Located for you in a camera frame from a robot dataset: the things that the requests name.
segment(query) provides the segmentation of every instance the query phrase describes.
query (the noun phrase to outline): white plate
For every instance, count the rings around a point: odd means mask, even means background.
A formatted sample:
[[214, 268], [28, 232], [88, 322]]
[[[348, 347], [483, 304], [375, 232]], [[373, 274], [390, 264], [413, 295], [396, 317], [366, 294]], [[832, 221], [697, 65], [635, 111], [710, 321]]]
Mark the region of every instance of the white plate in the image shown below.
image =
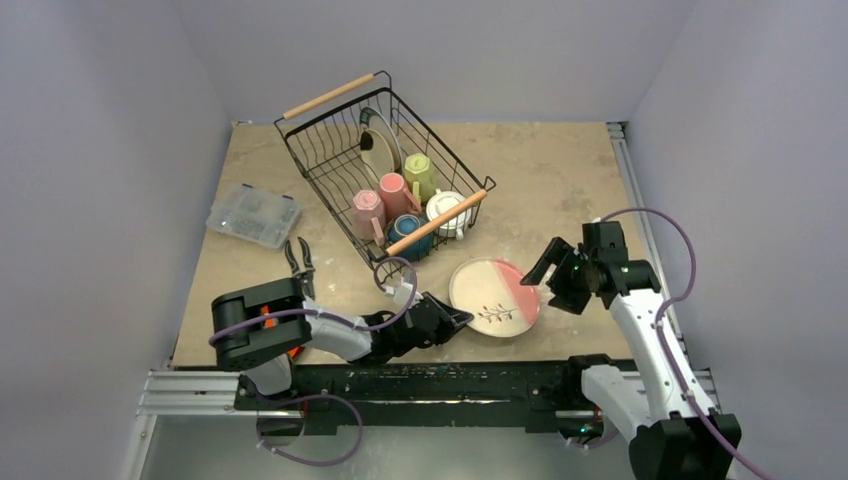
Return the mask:
[[394, 157], [389, 142], [380, 132], [366, 128], [359, 136], [359, 148], [368, 176], [379, 186], [383, 175], [394, 171]]
[[376, 130], [386, 139], [389, 148], [392, 150], [394, 160], [392, 171], [400, 170], [400, 143], [398, 143], [395, 132], [392, 131], [392, 127], [389, 126], [386, 118], [371, 107], [362, 107], [362, 110], [359, 111], [359, 125], [363, 131], [367, 129]]

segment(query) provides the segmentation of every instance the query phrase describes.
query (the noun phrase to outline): stain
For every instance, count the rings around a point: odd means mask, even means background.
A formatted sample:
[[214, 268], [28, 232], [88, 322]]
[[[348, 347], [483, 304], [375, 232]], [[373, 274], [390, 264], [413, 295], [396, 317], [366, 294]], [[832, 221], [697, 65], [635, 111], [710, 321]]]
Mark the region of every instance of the stain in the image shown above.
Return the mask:
[[594, 204], [582, 188], [576, 188], [568, 191], [567, 197], [560, 202], [559, 206], [562, 211], [575, 215], [577, 218], [589, 218]]
[[618, 162], [615, 160], [615, 155], [610, 155], [608, 153], [595, 156], [595, 163], [604, 167], [618, 166]]
[[504, 260], [509, 260], [509, 253], [512, 249], [512, 245], [509, 243], [501, 243], [501, 258]]
[[498, 124], [487, 137], [497, 143], [519, 143], [525, 140], [535, 140], [540, 132], [541, 124], [537, 122], [508, 125]]

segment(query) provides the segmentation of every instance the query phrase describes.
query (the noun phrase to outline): dish rack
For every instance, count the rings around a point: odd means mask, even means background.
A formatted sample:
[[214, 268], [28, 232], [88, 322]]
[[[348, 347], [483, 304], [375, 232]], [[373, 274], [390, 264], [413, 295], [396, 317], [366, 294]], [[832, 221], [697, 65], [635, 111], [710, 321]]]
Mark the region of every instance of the dish rack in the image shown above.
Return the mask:
[[[285, 131], [285, 126], [281, 125], [282, 122], [351, 92], [377, 77], [384, 78], [388, 86], [376, 88], [343, 103], [292, 130]], [[366, 166], [360, 154], [361, 132], [358, 120], [364, 107], [374, 108], [384, 117], [388, 117], [389, 126], [400, 144], [401, 163], [408, 155], [424, 153], [438, 172], [440, 188], [458, 192], [466, 198], [464, 202], [422, 225], [403, 240], [382, 247], [373, 240], [362, 240], [353, 233], [353, 196], [362, 189], [379, 191], [377, 182], [366, 173]], [[438, 228], [462, 212], [470, 210], [466, 227], [470, 230], [477, 222], [480, 202], [497, 186], [491, 177], [486, 176], [480, 181], [469, 170], [436, 132], [395, 94], [391, 76], [382, 70], [360, 77], [287, 111], [274, 121], [274, 126], [280, 132], [300, 173], [312, 185], [312, 189], [372, 270], [380, 260], [396, 255], [424, 235], [434, 236], [430, 255], [435, 254], [439, 246], [452, 240], [436, 235]], [[375, 271], [375, 275], [383, 282], [401, 268], [401, 265], [387, 263], [382, 265], [379, 271]]]

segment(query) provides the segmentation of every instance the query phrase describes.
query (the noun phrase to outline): leaf pattern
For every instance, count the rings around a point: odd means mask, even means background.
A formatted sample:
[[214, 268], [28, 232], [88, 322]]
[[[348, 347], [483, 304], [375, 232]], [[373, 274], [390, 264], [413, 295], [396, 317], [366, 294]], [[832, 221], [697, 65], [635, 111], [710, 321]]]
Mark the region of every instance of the leaf pattern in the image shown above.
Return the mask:
[[515, 310], [514, 308], [507, 309], [500, 303], [497, 304], [497, 307], [492, 307], [491, 309], [483, 305], [483, 311], [477, 312], [477, 316], [485, 318], [489, 323], [493, 321], [503, 322], [504, 320], [512, 320], [512, 312]]

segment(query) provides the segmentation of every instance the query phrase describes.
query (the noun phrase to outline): mug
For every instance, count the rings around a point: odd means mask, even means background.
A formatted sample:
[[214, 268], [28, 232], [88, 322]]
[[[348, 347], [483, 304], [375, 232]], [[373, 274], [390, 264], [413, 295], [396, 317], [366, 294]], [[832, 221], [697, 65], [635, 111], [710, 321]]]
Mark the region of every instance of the mug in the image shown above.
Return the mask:
[[412, 189], [412, 195], [421, 203], [430, 200], [439, 188], [436, 166], [423, 153], [413, 153], [406, 157], [403, 178]]
[[386, 243], [386, 207], [374, 190], [360, 190], [353, 197], [353, 234], [362, 240]]
[[[405, 214], [399, 216], [392, 228], [389, 229], [389, 241], [392, 243], [401, 241], [404, 237], [418, 230], [424, 222], [415, 215]], [[417, 262], [426, 257], [433, 247], [433, 235], [426, 235], [409, 247], [402, 250], [401, 256], [411, 262]]]
[[397, 173], [387, 173], [380, 179], [380, 198], [386, 206], [386, 220], [391, 221], [404, 213], [421, 213], [421, 203]]
[[[432, 222], [436, 217], [463, 201], [465, 201], [465, 197], [461, 194], [457, 192], [443, 192], [437, 188], [436, 194], [427, 202], [427, 220]], [[465, 237], [463, 230], [465, 230], [470, 221], [471, 212], [466, 210], [439, 227], [439, 236], [462, 240]]]

